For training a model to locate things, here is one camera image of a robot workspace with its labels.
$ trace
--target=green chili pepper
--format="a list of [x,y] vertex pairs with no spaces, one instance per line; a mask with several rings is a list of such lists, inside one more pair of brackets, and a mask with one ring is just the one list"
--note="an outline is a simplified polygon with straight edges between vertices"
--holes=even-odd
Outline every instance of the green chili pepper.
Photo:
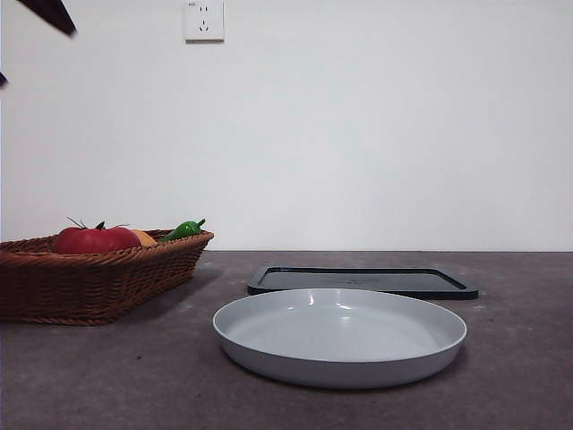
[[161,239],[159,239],[159,242],[166,242],[168,240],[181,239],[182,237],[199,235],[201,233],[201,226],[204,222],[205,219],[202,219],[199,222],[186,221],[179,225],[175,230],[172,230],[167,236],[163,236]]

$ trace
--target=wall socket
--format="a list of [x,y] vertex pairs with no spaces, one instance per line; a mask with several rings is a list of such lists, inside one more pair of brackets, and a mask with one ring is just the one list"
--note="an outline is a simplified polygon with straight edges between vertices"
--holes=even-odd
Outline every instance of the wall socket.
[[225,40],[223,0],[197,0],[184,6],[186,43],[222,42]]

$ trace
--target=countertop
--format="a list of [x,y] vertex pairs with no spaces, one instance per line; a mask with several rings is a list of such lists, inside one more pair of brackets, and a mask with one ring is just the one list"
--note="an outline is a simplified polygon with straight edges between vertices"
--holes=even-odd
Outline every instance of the countertop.
[[[432,267],[480,289],[455,361],[394,388],[276,382],[230,361],[213,314],[263,264]],[[0,323],[3,430],[570,429],[573,253],[215,252],[189,282],[101,327]]]

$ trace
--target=red tomato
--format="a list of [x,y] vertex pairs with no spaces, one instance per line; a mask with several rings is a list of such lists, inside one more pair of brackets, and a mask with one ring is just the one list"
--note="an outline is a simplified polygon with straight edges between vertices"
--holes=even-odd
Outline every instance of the red tomato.
[[56,254],[99,254],[141,246],[140,239],[128,228],[64,228],[51,246]]

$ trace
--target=round plate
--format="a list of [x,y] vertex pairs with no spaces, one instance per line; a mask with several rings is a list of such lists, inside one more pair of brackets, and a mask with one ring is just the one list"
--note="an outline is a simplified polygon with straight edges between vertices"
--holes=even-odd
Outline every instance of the round plate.
[[360,289],[278,291],[220,308],[225,352],[258,374],[324,388],[375,388],[435,374],[466,324],[423,300]]

